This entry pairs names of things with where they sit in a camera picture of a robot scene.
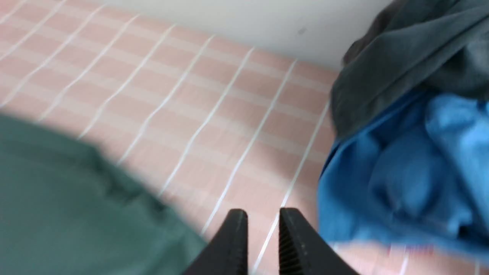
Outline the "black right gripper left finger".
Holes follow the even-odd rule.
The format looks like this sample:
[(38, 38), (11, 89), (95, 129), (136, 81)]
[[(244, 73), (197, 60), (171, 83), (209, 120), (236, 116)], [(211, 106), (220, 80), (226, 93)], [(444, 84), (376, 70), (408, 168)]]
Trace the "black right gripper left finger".
[(183, 273), (185, 275), (247, 275), (248, 215), (246, 211), (231, 209), (213, 238)]

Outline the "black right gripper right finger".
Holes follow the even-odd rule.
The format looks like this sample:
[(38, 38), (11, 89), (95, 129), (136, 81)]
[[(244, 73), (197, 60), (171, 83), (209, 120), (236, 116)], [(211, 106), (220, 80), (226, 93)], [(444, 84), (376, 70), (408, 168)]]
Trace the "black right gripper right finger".
[(297, 208), (279, 211), (280, 275), (357, 275)]

